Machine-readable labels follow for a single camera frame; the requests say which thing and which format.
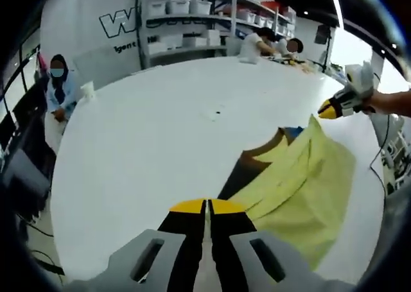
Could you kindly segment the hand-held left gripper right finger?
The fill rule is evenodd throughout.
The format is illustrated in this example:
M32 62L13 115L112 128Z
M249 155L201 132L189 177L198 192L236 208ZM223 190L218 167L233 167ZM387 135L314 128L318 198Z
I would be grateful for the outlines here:
M258 231L245 211L227 200L210 200L213 260L222 291L353 291L341 280L311 271L292 245Z

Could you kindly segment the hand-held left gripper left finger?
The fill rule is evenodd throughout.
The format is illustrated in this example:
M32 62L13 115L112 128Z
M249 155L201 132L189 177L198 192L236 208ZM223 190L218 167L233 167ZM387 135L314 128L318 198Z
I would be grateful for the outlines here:
M64 291L193 291L202 258L205 199L180 202L110 257L105 271Z

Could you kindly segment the person's right hand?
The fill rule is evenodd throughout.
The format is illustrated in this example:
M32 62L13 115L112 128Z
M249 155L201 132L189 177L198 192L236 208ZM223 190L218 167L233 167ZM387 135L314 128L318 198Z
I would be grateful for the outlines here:
M364 114L384 114L383 108L383 94L374 91L371 96L362 101L362 112Z

